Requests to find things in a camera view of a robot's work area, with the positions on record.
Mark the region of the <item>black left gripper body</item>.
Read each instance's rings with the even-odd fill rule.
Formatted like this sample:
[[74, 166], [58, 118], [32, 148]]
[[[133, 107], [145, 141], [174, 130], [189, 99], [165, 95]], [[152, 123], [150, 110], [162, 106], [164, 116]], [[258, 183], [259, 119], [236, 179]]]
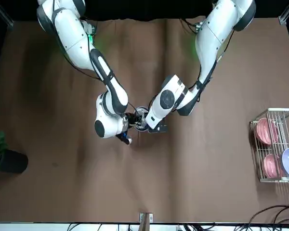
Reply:
[[168, 126], [165, 124], [164, 121], [160, 121], [155, 128], [148, 128], [149, 133], [162, 133], [167, 132]]

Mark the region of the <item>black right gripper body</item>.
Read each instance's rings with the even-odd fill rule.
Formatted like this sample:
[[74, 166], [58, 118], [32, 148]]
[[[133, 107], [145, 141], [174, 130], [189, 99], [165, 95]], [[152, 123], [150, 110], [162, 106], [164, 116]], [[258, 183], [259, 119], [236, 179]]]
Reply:
[[134, 127], [138, 125], [138, 114], [137, 113], [128, 113], [128, 123], [129, 127]]

